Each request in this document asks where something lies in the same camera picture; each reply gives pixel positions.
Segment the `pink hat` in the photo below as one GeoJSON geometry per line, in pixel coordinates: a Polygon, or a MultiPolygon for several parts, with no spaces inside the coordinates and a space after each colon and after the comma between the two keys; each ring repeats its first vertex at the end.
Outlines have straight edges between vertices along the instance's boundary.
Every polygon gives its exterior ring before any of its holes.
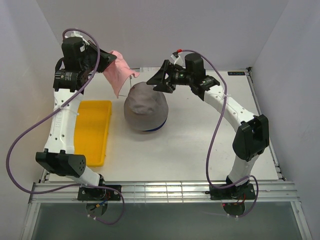
{"type": "Polygon", "coordinates": [[[108,53],[116,56],[116,59],[104,70],[103,75],[110,83],[115,96],[118,98],[119,93],[127,79],[130,77],[137,78],[140,73],[132,70],[129,67],[128,63],[125,61],[120,52],[112,50],[108,53]]]}

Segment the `grey hat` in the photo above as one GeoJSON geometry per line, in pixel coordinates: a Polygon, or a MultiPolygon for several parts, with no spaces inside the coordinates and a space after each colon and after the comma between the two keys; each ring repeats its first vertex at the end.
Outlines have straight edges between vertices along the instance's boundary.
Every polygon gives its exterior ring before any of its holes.
{"type": "Polygon", "coordinates": [[[157,128],[168,118],[169,107],[166,97],[153,88],[153,85],[147,85],[146,82],[136,83],[124,101],[124,119],[135,131],[143,132],[157,128]]]}

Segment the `blue hat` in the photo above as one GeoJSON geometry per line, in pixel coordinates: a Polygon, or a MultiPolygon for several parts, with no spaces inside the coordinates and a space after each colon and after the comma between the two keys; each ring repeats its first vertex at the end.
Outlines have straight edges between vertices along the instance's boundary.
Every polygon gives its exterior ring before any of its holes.
{"type": "Polygon", "coordinates": [[[158,127],[156,127],[156,128],[153,128],[153,129],[149,129],[149,130],[144,130],[143,132],[155,132],[155,131],[158,131],[159,129],[161,129],[161,128],[166,124],[167,119],[168,119],[168,118],[166,118],[166,119],[164,120],[164,122],[163,122],[160,126],[158,126],[158,127]]]}

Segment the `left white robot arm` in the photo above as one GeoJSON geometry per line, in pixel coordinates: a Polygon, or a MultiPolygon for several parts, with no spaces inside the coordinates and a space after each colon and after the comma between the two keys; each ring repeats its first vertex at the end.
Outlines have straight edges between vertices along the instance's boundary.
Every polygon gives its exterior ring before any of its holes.
{"type": "Polygon", "coordinates": [[[63,57],[56,64],[53,81],[54,115],[44,150],[36,153],[35,160],[51,174],[90,185],[88,193],[100,200],[106,195],[102,177],[86,165],[83,154],[75,153],[74,136],[89,78],[103,72],[117,57],[81,36],[64,38],[61,49],[63,57]]]}

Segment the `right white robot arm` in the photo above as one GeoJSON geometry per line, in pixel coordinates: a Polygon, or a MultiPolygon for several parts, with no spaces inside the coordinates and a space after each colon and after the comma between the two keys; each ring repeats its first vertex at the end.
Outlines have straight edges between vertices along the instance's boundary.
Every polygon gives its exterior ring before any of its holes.
{"type": "Polygon", "coordinates": [[[235,131],[232,149],[235,153],[231,172],[226,177],[226,194],[237,199],[244,193],[244,186],[251,176],[252,168],[258,157],[270,145],[269,120],[261,114],[256,115],[228,95],[227,83],[223,78],[215,79],[206,73],[206,57],[194,50],[181,59],[182,50],[175,51],[171,60],[164,60],[159,71],[146,83],[154,91],[173,93],[176,86],[189,86],[194,95],[219,112],[219,127],[225,119],[235,131]]]}

